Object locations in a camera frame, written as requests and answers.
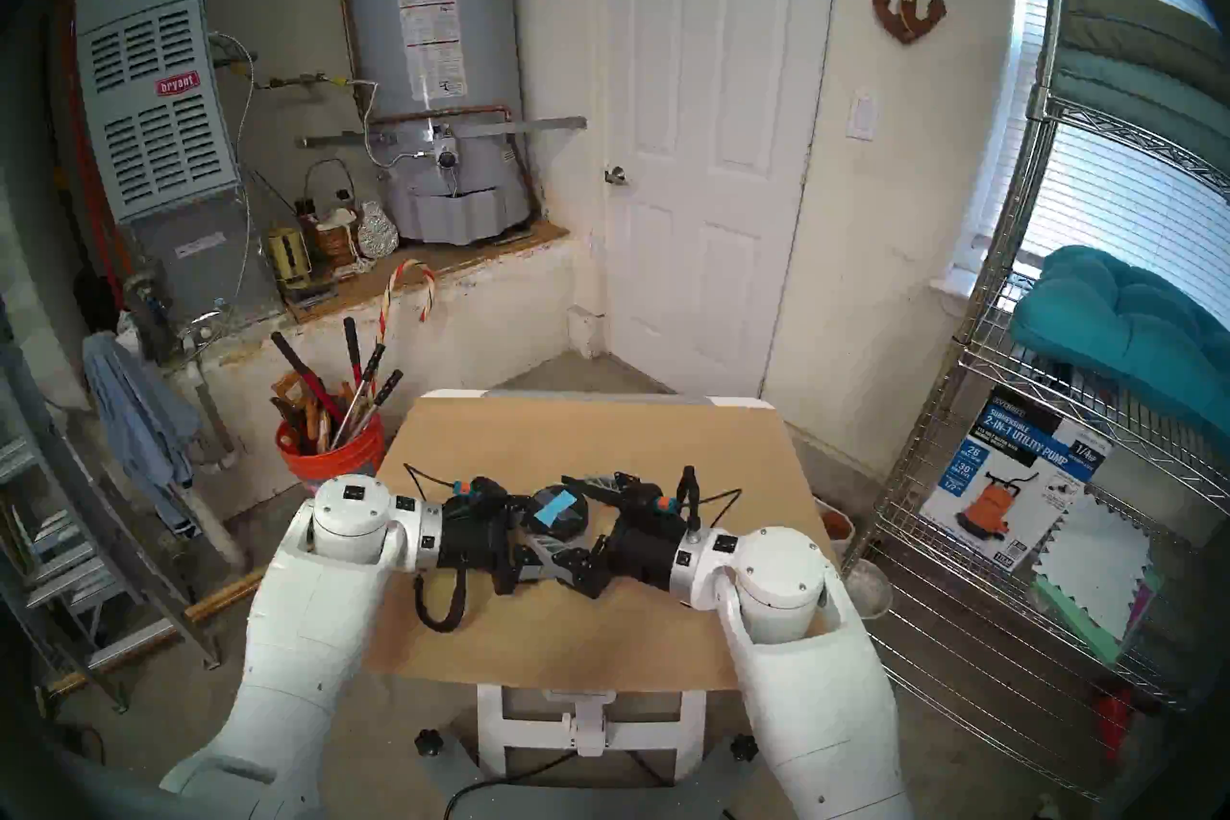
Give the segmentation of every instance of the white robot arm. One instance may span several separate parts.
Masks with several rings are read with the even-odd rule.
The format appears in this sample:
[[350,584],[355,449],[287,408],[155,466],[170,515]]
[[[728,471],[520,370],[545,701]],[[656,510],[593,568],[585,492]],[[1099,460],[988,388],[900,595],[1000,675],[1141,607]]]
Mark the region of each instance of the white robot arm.
[[[320,815],[325,738],[389,573],[434,568],[445,531],[440,507],[370,477],[326,483],[292,520],[252,602],[230,717],[161,787],[208,798],[219,816]],[[892,688],[818,547],[791,529],[710,529],[657,552],[670,561],[651,584],[717,611],[756,743],[800,820],[911,818]],[[808,638],[817,610],[825,633]]]

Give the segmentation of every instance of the bryant logo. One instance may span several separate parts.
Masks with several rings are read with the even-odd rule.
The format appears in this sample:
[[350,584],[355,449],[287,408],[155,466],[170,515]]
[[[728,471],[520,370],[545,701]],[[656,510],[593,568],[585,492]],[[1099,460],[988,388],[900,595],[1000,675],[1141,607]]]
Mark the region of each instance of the bryant logo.
[[199,85],[200,76],[197,73],[182,73],[170,79],[160,79],[156,89],[160,96],[177,96],[189,89],[197,89]]

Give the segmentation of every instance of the candy cane decoration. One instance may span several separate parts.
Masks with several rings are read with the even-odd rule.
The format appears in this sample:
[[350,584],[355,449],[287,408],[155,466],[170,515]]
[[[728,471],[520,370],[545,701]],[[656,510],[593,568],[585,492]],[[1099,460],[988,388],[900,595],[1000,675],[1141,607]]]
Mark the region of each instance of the candy cane decoration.
[[[384,298],[380,301],[380,336],[378,343],[384,343],[385,331],[389,329],[389,307],[392,305],[392,289],[397,286],[397,282],[401,279],[401,272],[408,267],[416,267],[423,272],[423,278],[427,280],[427,304],[423,305],[423,310],[418,313],[418,322],[422,323],[427,320],[427,315],[432,312],[432,305],[435,304],[435,275],[432,269],[427,267],[422,261],[415,261],[410,258],[401,262],[397,269],[389,278],[389,284],[385,286]],[[371,381],[371,392],[376,392],[376,381]]]

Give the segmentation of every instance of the black knob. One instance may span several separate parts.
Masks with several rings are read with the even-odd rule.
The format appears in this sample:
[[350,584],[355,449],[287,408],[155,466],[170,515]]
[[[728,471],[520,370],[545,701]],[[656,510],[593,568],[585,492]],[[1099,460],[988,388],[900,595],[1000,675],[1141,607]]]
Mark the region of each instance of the black knob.
[[737,761],[752,763],[759,752],[760,747],[756,746],[756,739],[750,734],[736,734],[734,740],[731,741],[731,756]]
[[438,730],[421,730],[415,738],[415,750],[418,751],[419,757],[434,757],[444,750],[444,738]]

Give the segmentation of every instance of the wooden table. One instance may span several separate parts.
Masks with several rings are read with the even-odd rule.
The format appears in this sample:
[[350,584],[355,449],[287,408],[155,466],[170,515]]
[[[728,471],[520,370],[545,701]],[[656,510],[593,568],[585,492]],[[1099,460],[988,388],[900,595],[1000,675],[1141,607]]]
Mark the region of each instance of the wooden table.
[[[684,400],[554,393],[422,398],[399,430],[379,478],[396,493],[417,494],[403,467],[408,462],[450,482],[488,476],[512,493],[533,493],[565,473],[622,471],[673,494],[683,467],[691,465],[702,497],[743,488],[722,519],[732,534],[790,526],[835,562],[776,411],[764,403]],[[423,489],[429,502],[449,495],[426,481]],[[706,524],[723,504],[705,507]],[[614,518],[609,507],[592,508],[589,542]],[[429,573],[427,604],[434,617],[445,615],[453,584],[451,570]],[[394,573],[364,665],[406,677],[568,692],[738,688],[715,613],[692,611],[630,579],[615,579],[597,601],[556,581],[498,597],[490,575],[471,572],[465,621],[455,632],[438,634],[415,613],[411,577]]]

